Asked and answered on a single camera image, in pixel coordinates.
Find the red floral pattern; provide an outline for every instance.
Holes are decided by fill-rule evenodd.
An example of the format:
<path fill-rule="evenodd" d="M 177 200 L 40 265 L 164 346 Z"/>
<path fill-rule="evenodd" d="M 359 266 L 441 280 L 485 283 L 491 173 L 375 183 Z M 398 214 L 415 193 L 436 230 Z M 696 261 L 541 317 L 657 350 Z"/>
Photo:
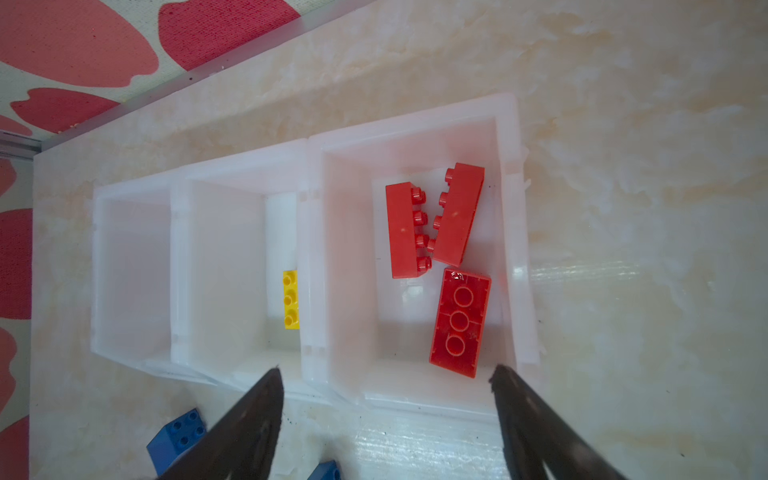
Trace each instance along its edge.
<path fill-rule="evenodd" d="M 11 108 L 24 121 L 55 134 L 119 105 L 116 101 L 61 88 L 33 88 L 29 100 Z"/>
<path fill-rule="evenodd" d="M 32 209 L 0 213 L 0 316 L 32 315 Z"/>
<path fill-rule="evenodd" d="M 165 51 L 192 70 L 298 17 L 283 0 L 189 0 L 163 5 L 157 23 Z"/>
<path fill-rule="evenodd" d="M 0 158 L 0 197 L 11 188 L 16 181 L 16 170 L 7 158 Z"/>
<path fill-rule="evenodd" d="M 11 375 L 11 360 L 16 355 L 16 340 L 7 330 L 0 328 L 0 413 L 16 389 L 16 380 Z"/>
<path fill-rule="evenodd" d="M 29 478 L 29 415 L 0 432 L 0 478 Z"/>
<path fill-rule="evenodd" d="M 0 130 L 9 131 L 13 134 L 25 135 L 26 137 L 32 136 L 32 130 L 29 130 L 29 128 L 18 123 L 16 120 L 4 117 L 3 115 L 0 115 Z"/>
<path fill-rule="evenodd" d="M 0 61 L 82 87 L 127 87 L 159 65 L 147 39 L 99 0 L 3 0 Z"/>

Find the white plastic insert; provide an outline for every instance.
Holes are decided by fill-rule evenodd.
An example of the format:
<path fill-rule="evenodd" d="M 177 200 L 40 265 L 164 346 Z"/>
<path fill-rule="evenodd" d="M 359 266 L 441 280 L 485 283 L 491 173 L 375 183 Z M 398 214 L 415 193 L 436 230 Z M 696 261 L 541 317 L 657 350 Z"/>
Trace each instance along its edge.
<path fill-rule="evenodd" d="M 91 350 L 174 379 L 210 382 L 170 360 L 170 189 L 174 172 L 97 188 Z"/>
<path fill-rule="evenodd" d="M 240 390 L 277 365 L 289 397 L 495 421 L 496 363 L 539 383 L 525 156 L 497 94 L 97 189 L 91 348 Z M 394 280 L 389 262 L 385 186 L 425 190 L 431 224 L 456 162 L 485 168 L 461 267 L 493 280 L 475 379 L 429 364 L 445 265 Z"/>
<path fill-rule="evenodd" d="M 170 277 L 175 363 L 240 390 L 279 365 L 286 392 L 316 396 L 301 378 L 299 331 L 283 322 L 283 271 L 298 270 L 301 289 L 308 270 L 296 254 L 310 241 L 297 223 L 306 172 L 306 140 L 180 169 Z"/>
<path fill-rule="evenodd" d="M 488 379 L 497 363 L 538 383 L 538 338 L 528 282 L 525 149 L 511 94 L 421 111 L 310 138 L 310 207 L 317 241 L 302 325 L 304 377 L 332 398 L 373 408 L 495 419 Z M 485 168 L 465 259 L 492 278 L 475 379 L 429 364 L 442 271 L 394 280 L 385 185 L 425 190 L 430 222 L 442 214 L 445 171 Z M 425 233 L 434 237 L 428 228 Z"/>

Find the lego stud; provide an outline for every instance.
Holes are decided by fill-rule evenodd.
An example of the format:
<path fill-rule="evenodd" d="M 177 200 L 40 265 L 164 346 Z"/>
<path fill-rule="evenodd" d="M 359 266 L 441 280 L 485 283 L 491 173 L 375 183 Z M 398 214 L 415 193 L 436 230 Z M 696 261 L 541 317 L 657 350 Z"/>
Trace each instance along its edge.
<path fill-rule="evenodd" d="M 283 272 L 283 285 L 289 286 L 296 281 L 296 274 L 294 272 Z"/>
<path fill-rule="evenodd" d="M 419 269 L 419 272 L 425 272 L 432 268 L 432 258 L 430 257 L 419 257 L 416 259 L 416 267 Z"/>
<path fill-rule="evenodd" d="M 460 286 L 453 292 L 453 301 L 458 306 L 470 306 L 475 299 L 475 294 L 466 286 Z"/>
<path fill-rule="evenodd" d="M 445 339 L 445 349 L 453 356 L 463 355 L 464 348 L 464 339 L 458 335 L 451 335 Z"/>
<path fill-rule="evenodd" d="M 422 235 L 422 234 L 416 235 L 416 248 L 426 247 L 427 242 L 429 242 L 429 235 Z"/>
<path fill-rule="evenodd" d="M 283 298 L 283 303 L 285 303 L 286 306 L 289 306 L 292 303 L 296 302 L 296 292 L 293 290 L 288 290 L 286 292 L 285 297 Z"/>
<path fill-rule="evenodd" d="M 421 211 L 413 212 L 413 224 L 417 227 L 427 224 L 427 214 Z"/>
<path fill-rule="evenodd" d="M 292 326 L 296 323 L 296 312 L 290 311 L 286 313 L 285 324 L 286 326 Z"/>
<path fill-rule="evenodd" d="M 456 310 L 454 313 L 451 313 L 449 322 L 451 323 L 451 328 L 457 332 L 463 332 L 469 328 L 469 317 L 461 310 Z"/>
<path fill-rule="evenodd" d="M 421 188 L 411 189 L 411 199 L 414 205 L 421 205 L 427 201 L 427 194 Z"/>

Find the marble countertop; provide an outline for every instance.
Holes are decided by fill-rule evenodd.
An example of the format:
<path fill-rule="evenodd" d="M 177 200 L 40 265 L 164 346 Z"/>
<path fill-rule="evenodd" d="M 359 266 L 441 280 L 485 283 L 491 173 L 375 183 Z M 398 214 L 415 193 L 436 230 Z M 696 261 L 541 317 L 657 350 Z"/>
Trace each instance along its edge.
<path fill-rule="evenodd" d="M 629 478 L 767 477 L 764 10 L 379 0 L 38 155 L 32 477 L 150 478 L 161 425 L 239 396 L 90 353 L 94 187 L 499 91 L 531 151 L 543 396 Z M 496 429 L 284 420 L 274 478 L 506 476 Z"/>

